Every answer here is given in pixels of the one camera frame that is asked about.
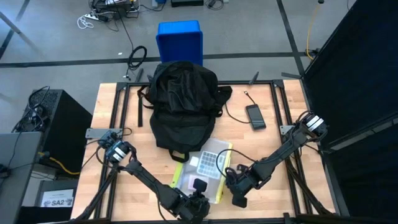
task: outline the black smartphone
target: black smartphone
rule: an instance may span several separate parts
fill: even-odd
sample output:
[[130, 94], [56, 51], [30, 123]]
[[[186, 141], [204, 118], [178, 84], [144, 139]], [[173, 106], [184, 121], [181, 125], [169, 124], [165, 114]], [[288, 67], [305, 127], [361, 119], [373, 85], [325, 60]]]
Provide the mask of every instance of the black smartphone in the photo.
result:
[[259, 105], [249, 105], [246, 107], [246, 112], [249, 115], [251, 126], [254, 130], [266, 128], [266, 123], [262, 118]]

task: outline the gray floor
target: gray floor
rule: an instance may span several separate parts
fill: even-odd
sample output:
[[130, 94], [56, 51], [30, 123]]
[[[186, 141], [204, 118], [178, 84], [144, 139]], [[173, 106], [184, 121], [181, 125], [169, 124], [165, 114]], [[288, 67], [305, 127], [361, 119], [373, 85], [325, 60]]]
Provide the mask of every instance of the gray floor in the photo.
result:
[[[283, 0], [298, 51], [305, 50], [308, 25], [317, 0]], [[24, 0], [0, 0], [0, 10], [14, 20]], [[141, 0], [150, 6], [150, 0]], [[128, 57], [131, 46], [120, 23], [119, 32], [92, 21], [93, 29], [81, 30], [76, 20], [88, 12], [86, 0], [30, 0], [17, 26], [39, 47], [36, 55], [14, 34], [0, 63], [89, 60]], [[347, 12], [346, 1], [325, 1], [312, 28], [310, 48], [321, 47]], [[230, 0], [220, 11], [206, 7], [171, 8], [142, 12], [138, 19], [125, 19], [135, 45], [148, 48], [148, 56], [159, 56], [155, 36], [162, 21], [198, 20], [203, 31], [203, 53], [291, 52], [276, 0]], [[0, 21], [0, 44], [9, 28]], [[310, 60], [301, 58], [306, 68]], [[152, 74], [158, 62], [143, 64]], [[259, 71], [259, 79], [281, 78], [281, 72], [298, 73], [293, 57], [231, 58], [205, 60], [219, 80], [248, 80]], [[0, 132], [11, 130], [21, 117], [27, 97], [34, 88], [62, 88], [93, 112], [100, 83], [125, 81], [123, 63], [62, 67], [0, 68]]]

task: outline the yellow cable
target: yellow cable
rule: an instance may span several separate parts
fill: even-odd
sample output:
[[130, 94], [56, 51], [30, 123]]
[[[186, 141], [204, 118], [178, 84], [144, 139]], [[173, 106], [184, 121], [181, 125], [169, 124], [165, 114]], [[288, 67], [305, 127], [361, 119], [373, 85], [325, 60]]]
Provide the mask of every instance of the yellow cable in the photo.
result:
[[310, 35], [311, 35], [311, 28], [312, 28], [312, 24], [315, 20], [315, 16], [317, 15], [319, 9], [319, 4], [317, 4], [317, 7], [315, 8], [313, 15], [312, 15], [312, 19], [311, 19], [311, 23], [310, 23], [310, 27], [308, 28], [308, 35], [307, 35], [307, 48], [305, 49], [305, 52], [307, 53], [307, 56], [313, 60], [313, 57], [310, 56], [310, 54], [308, 53], [308, 46], [310, 45]]
[[[38, 154], [41, 156], [44, 156], [43, 152], [38, 152]], [[60, 161], [58, 161], [52, 157], [49, 157], [49, 159], [56, 162], [65, 172], [67, 172], [70, 175], [79, 175], [80, 174], [80, 172], [70, 172]]]

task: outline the backpack strap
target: backpack strap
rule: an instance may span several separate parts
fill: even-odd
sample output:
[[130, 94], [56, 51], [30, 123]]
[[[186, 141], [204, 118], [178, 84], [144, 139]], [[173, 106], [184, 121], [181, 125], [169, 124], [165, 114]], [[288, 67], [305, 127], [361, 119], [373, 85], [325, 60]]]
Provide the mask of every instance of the backpack strap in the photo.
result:
[[230, 86], [219, 86], [217, 87], [216, 96], [216, 117], [219, 118], [223, 115], [223, 105], [229, 100], [232, 94], [232, 88]]
[[146, 94], [144, 94], [142, 91], [148, 87], [147, 85], [141, 86], [141, 88], [137, 91], [137, 96], [138, 96], [138, 126], [142, 127], [142, 106], [145, 106], [147, 109], [154, 109], [153, 106], [146, 106], [142, 104], [142, 97], [145, 97], [146, 100], [148, 100], [148, 97]]
[[189, 160], [189, 152], [184, 153], [184, 158], [173, 155], [173, 150], [171, 150], [171, 149], [169, 149], [169, 154], [170, 154], [171, 158], [177, 162], [184, 163]]

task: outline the wooden table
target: wooden table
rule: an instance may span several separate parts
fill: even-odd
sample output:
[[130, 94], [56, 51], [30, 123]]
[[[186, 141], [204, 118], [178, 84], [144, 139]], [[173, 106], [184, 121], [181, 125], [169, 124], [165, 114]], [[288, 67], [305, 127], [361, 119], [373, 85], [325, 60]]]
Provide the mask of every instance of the wooden table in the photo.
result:
[[[292, 119], [295, 121], [298, 115], [307, 109], [302, 88], [297, 80], [285, 80], [284, 84]], [[109, 127], [115, 88], [115, 83], [100, 85], [93, 122], [91, 124], [92, 128]], [[261, 131], [253, 131], [250, 124], [242, 124], [234, 121], [225, 113], [222, 117], [217, 118], [211, 137], [233, 143], [234, 149], [245, 153], [251, 158], [260, 159], [266, 157], [280, 146], [271, 88], [269, 85], [233, 85], [232, 88], [232, 96], [227, 102], [229, 112], [238, 119], [248, 120], [245, 106], [250, 105], [252, 102], [243, 93], [244, 90], [247, 90], [259, 105], [267, 128]], [[126, 127], [131, 128], [133, 134], [125, 136], [124, 140], [129, 141], [136, 147], [138, 159], [150, 173], [164, 184], [169, 184], [175, 171], [176, 162], [170, 158], [168, 150], [156, 147], [155, 137], [149, 125], [152, 110], [143, 109], [144, 126], [141, 128], [137, 127], [137, 89], [138, 87], [132, 87], [130, 90], [126, 116]], [[119, 124], [123, 96], [124, 94], [121, 93], [116, 124]], [[279, 91], [278, 99], [282, 118], [284, 124], [286, 124]], [[87, 147], [85, 161], [94, 153], [96, 147], [95, 144]], [[303, 147], [301, 159], [308, 187], [325, 208], [334, 212], [320, 156], [314, 150]], [[122, 162], [122, 165], [125, 166], [126, 164], [127, 159]], [[232, 153], [231, 166], [236, 168], [237, 164], [250, 165], [250, 161], [237, 153]], [[72, 218], [79, 216], [93, 198], [98, 189], [100, 174], [101, 164], [95, 158], [89, 161], [82, 170], [73, 206]], [[298, 190], [300, 206], [303, 210], [302, 193], [297, 184], [296, 188]], [[287, 171], [283, 164], [276, 167], [271, 180], [261, 190], [253, 189], [246, 197], [248, 198], [248, 206], [246, 208], [236, 207], [231, 204], [231, 193], [224, 187], [221, 202], [217, 205], [211, 204], [210, 213], [207, 218], [272, 218], [281, 217], [284, 212], [288, 212], [292, 217], [294, 216]], [[106, 211], [107, 202], [108, 194], [105, 194], [103, 209], [101, 211], [102, 217]], [[175, 219], [165, 210], [162, 213], [166, 219]], [[135, 177], [122, 172], [118, 175], [112, 221], [128, 220], [161, 220], [161, 217], [157, 210], [155, 194]]]

